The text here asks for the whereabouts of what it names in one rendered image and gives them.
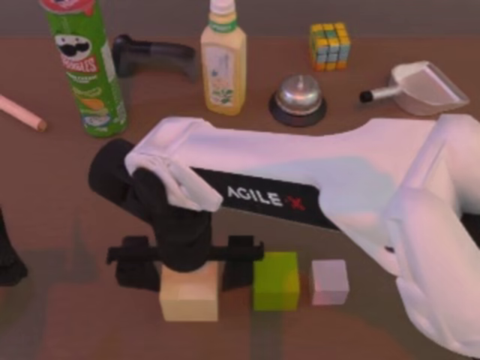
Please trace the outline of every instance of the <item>pink cube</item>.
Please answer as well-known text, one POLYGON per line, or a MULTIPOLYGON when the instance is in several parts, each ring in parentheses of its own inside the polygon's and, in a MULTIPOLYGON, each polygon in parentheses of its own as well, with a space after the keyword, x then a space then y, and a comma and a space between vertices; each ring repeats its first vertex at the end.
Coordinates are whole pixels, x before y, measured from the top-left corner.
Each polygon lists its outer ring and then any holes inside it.
POLYGON ((345 261, 312 261, 310 291, 312 305, 344 304, 350 291, 345 261))

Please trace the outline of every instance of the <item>red can lid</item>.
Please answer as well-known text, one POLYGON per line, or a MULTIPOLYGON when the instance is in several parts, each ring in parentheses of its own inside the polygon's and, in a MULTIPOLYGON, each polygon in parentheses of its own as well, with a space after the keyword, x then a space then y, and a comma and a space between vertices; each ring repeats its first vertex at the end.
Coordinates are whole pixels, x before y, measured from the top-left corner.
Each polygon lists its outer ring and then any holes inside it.
POLYGON ((45 10, 56 14, 91 15, 96 0, 40 0, 45 10))

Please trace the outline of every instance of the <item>bottle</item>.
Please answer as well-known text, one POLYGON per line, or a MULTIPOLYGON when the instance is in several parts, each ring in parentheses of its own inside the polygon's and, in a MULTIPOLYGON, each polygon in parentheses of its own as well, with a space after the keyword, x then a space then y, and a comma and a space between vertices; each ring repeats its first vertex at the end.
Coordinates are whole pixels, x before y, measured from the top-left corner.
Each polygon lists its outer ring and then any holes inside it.
POLYGON ((78 106, 93 137, 127 127, 127 114, 98 0, 40 0, 78 106))
POLYGON ((247 91, 247 35, 237 26, 235 0, 211 0, 202 33, 205 103, 222 115, 238 115, 247 91))

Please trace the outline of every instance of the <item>pringles can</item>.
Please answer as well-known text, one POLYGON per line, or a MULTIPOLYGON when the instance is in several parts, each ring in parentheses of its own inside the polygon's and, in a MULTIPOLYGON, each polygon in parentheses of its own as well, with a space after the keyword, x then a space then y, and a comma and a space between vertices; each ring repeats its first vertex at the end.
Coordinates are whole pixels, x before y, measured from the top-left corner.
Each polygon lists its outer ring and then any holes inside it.
POLYGON ((85 131, 110 137, 127 113, 97 0, 40 0, 85 131))

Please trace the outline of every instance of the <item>brown tabletop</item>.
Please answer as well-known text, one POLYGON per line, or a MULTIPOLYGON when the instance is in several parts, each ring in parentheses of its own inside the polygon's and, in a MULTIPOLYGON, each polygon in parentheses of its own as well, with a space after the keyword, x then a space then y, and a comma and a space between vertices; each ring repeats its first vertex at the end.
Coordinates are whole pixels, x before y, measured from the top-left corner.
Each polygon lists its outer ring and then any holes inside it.
MULTIPOLYGON (((197 45, 197 40, 162 39, 197 45)), ((215 126, 297 134, 334 134, 373 117, 409 118, 392 101, 358 105, 361 90, 382 86, 396 64, 430 60, 472 99, 461 109, 480 119, 476 69, 480 39, 358 39, 347 70, 314 73, 306 38, 251 38, 247 102, 227 118, 206 110, 201 82, 177 73, 142 72, 123 81, 136 142, 166 116, 198 116, 215 126), (318 125, 275 122, 267 102, 289 74, 314 74, 328 101, 318 125)), ((87 171, 106 142, 83 133, 51 39, 0 39, 0 94, 35 111, 46 133, 0 114, 0 203, 11 240, 30 276, 0 307, 1 360, 344 360, 465 359, 428 340, 407 319, 395 286, 345 235, 282 220, 221 210, 214 241, 255 235, 270 251, 297 251, 303 293, 292 313, 252 313, 248 289, 221 294, 220 321, 165 323, 153 292, 122 289, 109 246, 151 229, 89 190, 87 171), (344 259, 351 291, 340 307, 309 305, 312 259, 344 259)))

